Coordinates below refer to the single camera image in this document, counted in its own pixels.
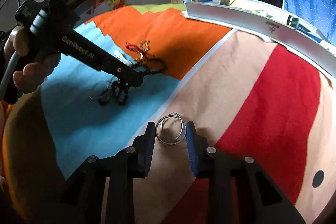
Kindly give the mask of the person's left hand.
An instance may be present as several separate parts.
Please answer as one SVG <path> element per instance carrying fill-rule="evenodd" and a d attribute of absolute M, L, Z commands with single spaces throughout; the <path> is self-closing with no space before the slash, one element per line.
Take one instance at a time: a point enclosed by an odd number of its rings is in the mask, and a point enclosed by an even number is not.
<path fill-rule="evenodd" d="M 20 56 L 26 56 L 29 53 L 29 38 L 22 26 L 14 27 L 5 42 L 3 55 L 5 65 L 9 63 L 15 51 Z M 36 91 L 58 66 L 60 59 L 61 53 L 55 52 L 47 57 L 43 57 L 41 61 L 34 61 L 25 65 L 22 71 L 16 71 L 13 74 L 15 86 L 23 94 Z"/>

